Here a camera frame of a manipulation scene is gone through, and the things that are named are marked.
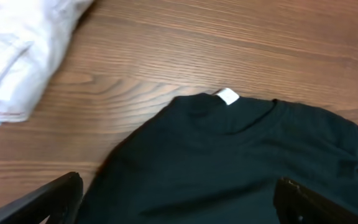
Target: black object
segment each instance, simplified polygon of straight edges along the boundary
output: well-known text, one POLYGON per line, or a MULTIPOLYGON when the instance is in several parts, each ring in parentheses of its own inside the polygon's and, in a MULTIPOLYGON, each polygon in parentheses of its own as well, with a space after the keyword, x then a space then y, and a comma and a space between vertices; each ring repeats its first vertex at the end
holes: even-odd
POLYGON ((0 208, 0 224, 72 224, 83 196, 83 181, 69 172, 0 208))
POLYGON ((281 224, 358 224, 358 216, 289 178, 278 180, 274 206, 281 224))

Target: white fabric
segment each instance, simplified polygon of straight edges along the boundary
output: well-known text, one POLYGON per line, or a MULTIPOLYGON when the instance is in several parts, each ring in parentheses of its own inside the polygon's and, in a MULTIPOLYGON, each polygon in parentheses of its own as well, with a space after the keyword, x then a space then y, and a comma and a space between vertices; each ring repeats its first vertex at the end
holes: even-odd
POLYGON ((0 0, 0 121, 25 121, 92 0, 0 0))

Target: wood grain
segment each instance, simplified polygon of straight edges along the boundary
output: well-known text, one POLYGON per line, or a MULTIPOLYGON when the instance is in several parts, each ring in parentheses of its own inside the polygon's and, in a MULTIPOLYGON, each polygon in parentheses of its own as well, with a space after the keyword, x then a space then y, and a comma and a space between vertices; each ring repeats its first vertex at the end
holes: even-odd
POLYGON ((0 206, 110 150, 174 96, 229 87, 358 123, 356 0, 99 0, 31 119, 0 127, 0 206))

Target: black fabric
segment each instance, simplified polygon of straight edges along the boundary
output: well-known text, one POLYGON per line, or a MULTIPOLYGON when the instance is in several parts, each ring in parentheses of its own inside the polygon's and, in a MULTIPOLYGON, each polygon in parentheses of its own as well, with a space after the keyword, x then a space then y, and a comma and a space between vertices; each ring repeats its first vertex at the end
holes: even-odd
POLYGON ((279 223, 281 177, 358 215, 358 126, 298 103, 180 96, 114 150, 78 223, 279 223))

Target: white clothing tag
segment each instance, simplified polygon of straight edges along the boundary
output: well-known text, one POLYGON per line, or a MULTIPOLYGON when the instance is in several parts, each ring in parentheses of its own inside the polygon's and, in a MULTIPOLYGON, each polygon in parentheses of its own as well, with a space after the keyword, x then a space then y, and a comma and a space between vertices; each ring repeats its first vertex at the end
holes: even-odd
POLYGON ((240 96, 229 88, 223 88, 219 90, 216 95, 218 95, 227 105, 234 103, 240 98, 240 96))

